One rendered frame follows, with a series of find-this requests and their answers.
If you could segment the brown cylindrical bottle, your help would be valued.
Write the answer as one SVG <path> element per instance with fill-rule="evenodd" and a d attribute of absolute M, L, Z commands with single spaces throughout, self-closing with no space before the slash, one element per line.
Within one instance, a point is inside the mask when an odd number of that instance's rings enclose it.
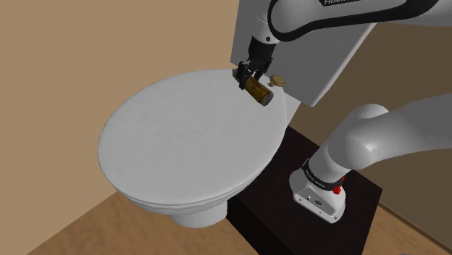
<path fill-rule="evenodd" d="M 267 106 L 274 96 L 270 89 L 261 84 L 253 76 L 248 77 L 246 80 L 244 90 L 247 91 L 262 106 Z"/>

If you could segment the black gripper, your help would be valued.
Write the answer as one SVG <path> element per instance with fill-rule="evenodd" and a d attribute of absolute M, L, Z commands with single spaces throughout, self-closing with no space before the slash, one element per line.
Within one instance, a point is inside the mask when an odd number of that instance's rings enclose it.
<path fill-rule="evenodd" d="M 247 64 L 244 61 L 240 61 L 237 71 L 236 78 L 239 82 L 239 88 L 244 90 L 246 87 L 246 82 L 250 76 L 254 73 L 254 78 L 259 80 L 263 74 L 265 74 L 269 66 L 272 63 L 272 54 L 275 50 L 275 43 L 263 43 L 257 40 L 255 37 L 251 38 L 251 42 L 248 47 L 248 61 Z"/>

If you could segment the white toilet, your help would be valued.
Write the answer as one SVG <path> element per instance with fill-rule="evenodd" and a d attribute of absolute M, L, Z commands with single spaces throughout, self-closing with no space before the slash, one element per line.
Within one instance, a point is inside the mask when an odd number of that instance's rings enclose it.
<path fill-rule="evenodd" d="M 109 183 L 136 206 L 184 227 L 213 225 L 263 171 L 298 106 L 314 106 L 372 25 L 317 30 L 279 43 L 269 75 L 285 79 L 262 106 L 231 69 L 198 70 L 145 87 L 106 122 L 97 148 Z"/>

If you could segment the dark robot stand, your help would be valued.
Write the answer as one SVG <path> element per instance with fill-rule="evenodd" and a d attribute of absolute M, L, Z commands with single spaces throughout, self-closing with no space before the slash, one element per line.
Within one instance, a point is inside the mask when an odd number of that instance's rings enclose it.
<path fill-rule="evenodd" d="M 318 149 L 291 127 L 272 161 L 227 202 L 227 219 L 258 255 L 362 255 L 382 193 L 352 170 L 345 177 L 346 208 L 333 224 L 293 199 L 290 174 Z"/>

